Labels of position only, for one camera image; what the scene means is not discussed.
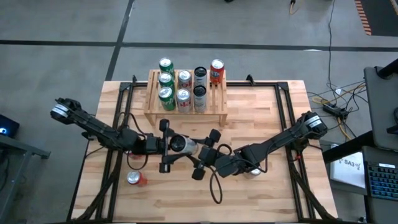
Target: keyboard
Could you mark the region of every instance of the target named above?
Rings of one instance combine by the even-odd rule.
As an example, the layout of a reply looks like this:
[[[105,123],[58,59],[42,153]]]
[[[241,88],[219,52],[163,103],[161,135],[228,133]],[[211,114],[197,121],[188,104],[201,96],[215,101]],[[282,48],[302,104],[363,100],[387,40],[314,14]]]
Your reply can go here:
[[[367,170],[372,197],[398,200],[398,169],[394,165],[368,162]]]

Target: wooden crate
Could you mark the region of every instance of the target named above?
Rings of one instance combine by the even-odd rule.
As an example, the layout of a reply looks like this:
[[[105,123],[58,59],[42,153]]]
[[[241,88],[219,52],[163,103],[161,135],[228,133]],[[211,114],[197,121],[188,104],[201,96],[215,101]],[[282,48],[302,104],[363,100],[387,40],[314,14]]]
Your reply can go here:
[[[178,73],[180,70],[175,71],[175,92],[178,87]],[[226,103],[226,71],[224,71],[224,77],[221,84],[210,85],[209,71],[207,72],[207,86],[206,86],[206,111],[204,113],[197,113],[193,107],[193,93],[191,92],[191,104],[192,110],[189,113],[180,113],[176,107],[173,111],[166,111],[163,109],[159,100],[160,85],[158,78],[160,70],[150,70],[147,86],[146,100],[144,103],[144,114],[147,117],[151,125],[155,126],[156,118],[158,115],[179,115],[179,116],[190,116],[190,115],[203,115],[203,116],[219,116],[220,126],[225,125],[227,112]]]

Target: concrete floor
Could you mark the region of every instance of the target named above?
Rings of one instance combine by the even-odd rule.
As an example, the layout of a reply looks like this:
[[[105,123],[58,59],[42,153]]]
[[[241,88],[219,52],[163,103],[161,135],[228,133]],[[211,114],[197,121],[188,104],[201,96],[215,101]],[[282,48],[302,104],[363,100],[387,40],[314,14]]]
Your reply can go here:
[[[7,0],[0,2],[0,40],[116,42],[128,0]],[[261,44],[328,46],[331,0],[306,0],[294,16],[289,2],[273,0],[135,0],[124,42]],[[398,38],[364,33],[354,0],[336,0],[332,46],[397,47]],[[114,47],[0,45],[0,113],[18,122],[18,139],[52,151],[49,160],[35,158],[21,185],[10,223],[62,222],[75,190],[86,140],[76,126],[50,118],[54,99],[69,97],[95,113]],[[247,74],[257,80],[305,80],[308,91],[328,90],[326,51],[167,49],[122,47],[112,80],[147,80],[161,57],[171,57],[177,68],[208,65],[221,58],[228,80]],[[363,68],[385,65],[391,52],[340,51],[331,54],[331,81],[337,86],[363,79]],[[368,105],[348,125],[359,135],[371,129]],[[336,121],[325,118],[329,126]],[[343,142],[334,129],[325,140]],[[364,215],[360,195],[334,190],[339,217],[356,220]]]

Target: yellow cable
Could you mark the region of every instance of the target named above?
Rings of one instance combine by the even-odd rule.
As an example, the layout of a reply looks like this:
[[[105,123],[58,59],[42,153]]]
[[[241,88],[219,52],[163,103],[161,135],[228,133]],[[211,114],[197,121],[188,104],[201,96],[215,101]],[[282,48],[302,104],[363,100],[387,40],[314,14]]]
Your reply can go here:
[[[361,91],[361,90],[365,87],[365,84],[360,85],[360,86],[357,86],[357,87],[355,87],[355,88],[353,88],[353,89],[350,89],[350,90],[346,91],[345,93],[341,94],[339,97],[334,98],[333,100],[326,100],[326,102],[323,102],[323,103],[322,103],[322,100],[324,100],[324,99],[322,99],[322,98],[320,98],[320,97],[317,97],[317,96],[314,96],[314,97],[312,98],[312,101],[313,101],[314,103],[318,103],[318,104],[324,105],[324,104],[330,103],[330,102],[332,102],[332,101],[335,101],[335,100],[337,100],[338,98],[341,98],[342,96],[344,96],[344,95],[347,94],[347,93],[351,93],[352,91],[356,90],[356,89],[359,88],[359,87],[361,87],[361,89],[359,90],[359,91]]]
[[[289,11],[289,14],[290,14],[290,15],[294,15],[294,14],[301,8],[301,5],[302,5],[303,3],[304,3],[304,0],[301,0],[301,1],[300,1],[300,5],[298,6],[298,8],[296,9],[296,11],[294,11],[294,12],[293,12],[294,3],[290,4],[290,11]]]
[[[351,137],[344,131],[343,127],[341,127],[342,121],[340,120],[340,118],[337,118],[337,121],[339,122],[338,127],[340,128],[340,131],[341,131],[349,140],[351,140]]]

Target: wooden tabletop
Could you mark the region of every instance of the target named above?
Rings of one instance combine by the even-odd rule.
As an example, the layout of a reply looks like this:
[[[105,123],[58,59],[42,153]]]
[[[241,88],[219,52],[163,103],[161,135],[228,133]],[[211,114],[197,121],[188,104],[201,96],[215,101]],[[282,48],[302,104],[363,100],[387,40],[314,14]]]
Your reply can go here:
[[[296,119],[310,110],[304,82],[287,81]],[[120,82],[105,82],[96,117],[111,125],[118,97]],[[159,120],[152,127],[143,114],[146,89],[135,88],[131,112],[136,116],[144,132],[159,136]],[[263,142],[281,132],[275,91],[271,87],[228,87],[228,118],[219,127],[215,116],[170,116],[170,127],[192,138],[204,138],[210,130],[218,129],[222,136],[219,144],[226,143],[236,149],[240,146]],[[285,117],[288,112],[284,101]],[[136,129],[130,120],[130,128]],[[99,148],[91,142],[88,153]],[[81,215],[98,193],[103,175],[106,150],[90,155],[84,163],[78,186],[72,218]],[[304,150],[305,165],[312,192],[333,216],[337,216],[322,152],[312,147]],[[134,167],[141,166],[142,159],[131,160]],[[289,222],[297,221],[292,185],[284,149],[269,155],[268,173],[247,180],[243,175],[220,178],[223,203],[217,205],[209,190],[210,171],[202,181],[191,178],[192,163],[183,158],[172,165],[171,173],[159,173],[160,156],[150,156],[142,173],[147,177],[145,187],[129,185],[126,177],[130,168],[123,158],[114,211],[115,222]],[[300,191],[305,217],[308,217],[304,196]],[[104,216],[108,211],[106,198]]]

